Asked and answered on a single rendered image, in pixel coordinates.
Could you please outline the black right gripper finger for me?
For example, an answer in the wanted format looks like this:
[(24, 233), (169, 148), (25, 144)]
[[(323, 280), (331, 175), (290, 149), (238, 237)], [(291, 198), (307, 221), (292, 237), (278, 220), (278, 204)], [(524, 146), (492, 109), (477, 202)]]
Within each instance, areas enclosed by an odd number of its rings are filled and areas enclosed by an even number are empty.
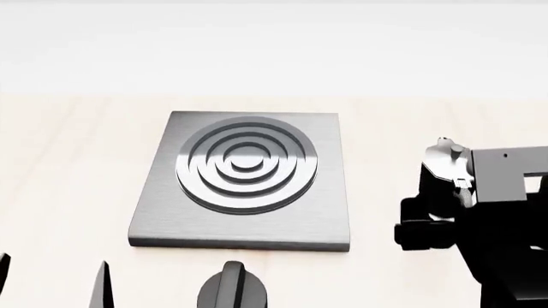
[(451, 248), (456, 243), (456, 224), (446, 221), (406, 221), (395, 225), (394, 241), (404, 251)]
[(420, 197), (405, 198), (400, 203), (400, 223), (428, 222), (428, 204)]

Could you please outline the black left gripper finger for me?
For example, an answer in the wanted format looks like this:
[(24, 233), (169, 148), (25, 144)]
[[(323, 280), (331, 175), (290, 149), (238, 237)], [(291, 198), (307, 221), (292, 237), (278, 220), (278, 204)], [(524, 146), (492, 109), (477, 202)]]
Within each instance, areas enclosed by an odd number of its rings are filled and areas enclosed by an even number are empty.
[(99, 266), (88, 308), (115, 308), (110, 266), (106, 261)]
[(4, 287), (8, 278), (10, 264), (10, 255), (8, 253), (0, 253), (0, 287)]

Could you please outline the silver moka pot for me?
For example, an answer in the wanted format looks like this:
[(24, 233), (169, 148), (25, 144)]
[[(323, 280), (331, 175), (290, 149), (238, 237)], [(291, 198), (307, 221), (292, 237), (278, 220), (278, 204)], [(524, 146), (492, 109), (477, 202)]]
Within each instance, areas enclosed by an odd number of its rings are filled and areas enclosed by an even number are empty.
[(474, 206), (475, 179), (469, 171), (471, 151), (450, 138), (438, 138), (426, 148), (421, 164), (419, 195), (428, 215), (454, 219), (461, 210)]

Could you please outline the gray metal stove plate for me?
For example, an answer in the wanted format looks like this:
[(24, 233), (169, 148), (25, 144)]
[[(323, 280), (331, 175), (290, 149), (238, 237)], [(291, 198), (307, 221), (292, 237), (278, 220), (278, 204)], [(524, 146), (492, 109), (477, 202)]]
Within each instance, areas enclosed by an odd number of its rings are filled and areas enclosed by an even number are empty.
[(172, 112), (131, 246), (347, 252), (335, 113)]

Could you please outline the black stove knob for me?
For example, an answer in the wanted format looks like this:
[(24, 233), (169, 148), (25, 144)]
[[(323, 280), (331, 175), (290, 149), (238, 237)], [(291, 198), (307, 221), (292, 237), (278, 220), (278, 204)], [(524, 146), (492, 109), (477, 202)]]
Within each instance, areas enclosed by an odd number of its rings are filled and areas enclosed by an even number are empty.
[(239, 261), (227, 261), (201, 287), (197, 308), (268, 308), (263, 282)]

